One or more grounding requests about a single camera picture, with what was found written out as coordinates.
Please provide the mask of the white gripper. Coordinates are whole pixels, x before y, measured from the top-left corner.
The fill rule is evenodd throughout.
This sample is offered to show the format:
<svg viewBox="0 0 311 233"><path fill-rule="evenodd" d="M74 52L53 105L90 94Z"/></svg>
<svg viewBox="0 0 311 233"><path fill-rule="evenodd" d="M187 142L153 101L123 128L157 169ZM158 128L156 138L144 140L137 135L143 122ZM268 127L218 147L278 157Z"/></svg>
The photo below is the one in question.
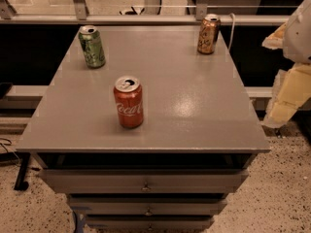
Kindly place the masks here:
<svg viewBox="0 0 311 233"><path fill-rule="evenodd" d="M289 71L278 71L265 110L263 124L280 128L311 98L311 0L304 0L287 24L279 26L261 45L270 50L283 48L283 55L296 62Z"/></svg>

